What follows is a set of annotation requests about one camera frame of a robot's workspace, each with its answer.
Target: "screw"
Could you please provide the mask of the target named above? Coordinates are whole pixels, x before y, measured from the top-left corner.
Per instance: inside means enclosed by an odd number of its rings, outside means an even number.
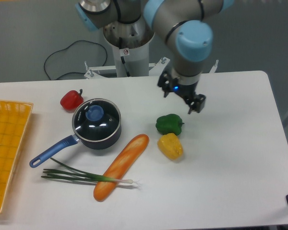
[[[167,59],[165,58],[165,57],[163,57],[163,58],[161,58],[161,64],[165,64],[165,61],[166,61]]]
[[[93,77],[94,76],[93,71],[91,69],[89,69],[89,67],[87,66],[86,61],[84,61],[84,64],[85,64],[86,71],[90,71],[90,75],[91,75],[91,77]]]

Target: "gray floor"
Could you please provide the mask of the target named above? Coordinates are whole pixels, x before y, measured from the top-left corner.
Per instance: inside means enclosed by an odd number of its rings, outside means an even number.
[[[92,34],[82,25],[74,9],[76,2],[0,2],[0,82],[47,81],[43,70],[45,59],[76,40],[102,43],[110,54],[102,34]],[[209,71],[216,59],[219,72],[265,71],[283,117],[288,110],[288,0],[236,0],[230,9],[206,22],[214,31],[214,48],[204,72]],[[172,57],[155,37],[150,46],[150,62],[163,56]],[[47,70],[56,78],[65,72],[84,72],[85,60],[89,66],[100,66],[103,58],[101,48],[79,44],[51,58]],[[106,65],[113,64],[110,54]],[[285,132],[288,139],[288,127]]]

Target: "black cable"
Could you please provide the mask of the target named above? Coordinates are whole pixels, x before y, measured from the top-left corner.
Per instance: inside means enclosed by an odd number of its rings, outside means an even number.
[[[201,7],[201,13],[202,13],[201,21],[202,21],[204,19],[204,17],[205,17],[204,5],[203,5],[202,0],[198,0],[198,3],[200,4],[200,7]]]
[[[45,74],[47,75],[47,77],[49,78],[49,80],[51,80],[51,78],[50,78],[50,76],[48,75],[48,73],[47,73],[47,71],[46,71],[46,62],[48,61],[48,59],[49,59],[52,55],[54,55],[54,54],[56,54],[56,53],[58,53],[58,52],[61,52],[61,51],[64,51],[64,50],[69,49],[71,46],[73,46],[74,44],[76,44],[76,43],[78,43],[78,42],[88,42],[88,43],[91,43],[91,44],[98,45],[98,46],[102,47],[102,48],[104,49],[105,53],[106,53],[106,59],[105,59],[104,63],[102,64],[102,66],[104,66],[104,65],[106,64],[107,59],[108,59],[108,52],[107,52],[106,48],[105,48],[102,44],[99,44],[99,43],[96,43],[96,42],[90,42],[90,41],[86,41],[86,40],[78,40],[78,41],[73,42],[73,43],[72,43],[71,45],[69,45],[68,47],[66,47],[66,48],[64,48],[64,49],[61,49],[61,50],[58,50],[58,51],[50,54],[50,55],[46,58],[46,60],[45,60],[45,62],[44,62],[44,72],[45,72]],[[85,74],[85,72],[84,72],[84,73],[82,73],[82,72],[68,72],[68,73],[64,73],[63,75],[59,76],[59,77],[56,78],[55,80],[59,80],[60,78],[66,76],[66,75],[69,75],[69,74]]]

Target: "blue lid knob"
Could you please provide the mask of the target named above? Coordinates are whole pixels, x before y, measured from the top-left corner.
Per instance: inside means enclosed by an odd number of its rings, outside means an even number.
[[[85,116],[90,121],[99,121],[104,115],[104,110],[99,105],[92,105],[85,113]]]
[[[200,21],[188,21],[180,26],[176,37],[179,53],[188,61],[205,60],[212,50],[213,33],[209,25]]]

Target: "blue handle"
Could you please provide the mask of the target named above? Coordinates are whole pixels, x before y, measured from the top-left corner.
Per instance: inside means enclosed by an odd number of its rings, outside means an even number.
[[[77,144],[78,141],[75,140],[75,138],[70,135],[62,140],[60,140],[58,143],[55,145],[51,146],[49,149],[46,151],[42,152],[39,154],[37,157],[35,157],[33,160],[30,161],[30,166],[32,168],[35,168],[39,166],[41,163],[45,162],[48,160],[50,157],[52,157],[54,154],[58,153],[62,149]]]

